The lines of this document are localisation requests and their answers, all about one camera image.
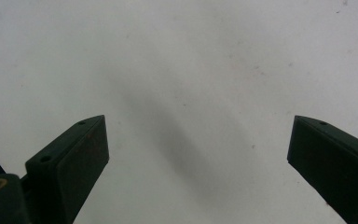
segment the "white surface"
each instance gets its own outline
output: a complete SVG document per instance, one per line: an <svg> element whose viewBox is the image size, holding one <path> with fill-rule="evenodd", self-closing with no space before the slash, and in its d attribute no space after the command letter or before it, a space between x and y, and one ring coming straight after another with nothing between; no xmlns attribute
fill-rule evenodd
<svg viewBox="0 0 358 224"><path fill-rule="evenodd" d="M344 223L294 115L358 137L358 1L0 1L0 162L105 114L80 223Z"/></svg>

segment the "screw hole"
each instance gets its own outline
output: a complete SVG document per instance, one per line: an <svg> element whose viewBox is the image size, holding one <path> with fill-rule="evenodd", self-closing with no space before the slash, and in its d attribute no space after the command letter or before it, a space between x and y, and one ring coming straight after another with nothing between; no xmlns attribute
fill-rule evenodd
<svg viewBox="0 0 358 224"><path fill-rule="evenodd" d="M44 156L44 157L42 157L42 159L40 159L41 162L47 162L47 161L50 161L50 160L51 160L50 156Z"/></svg>

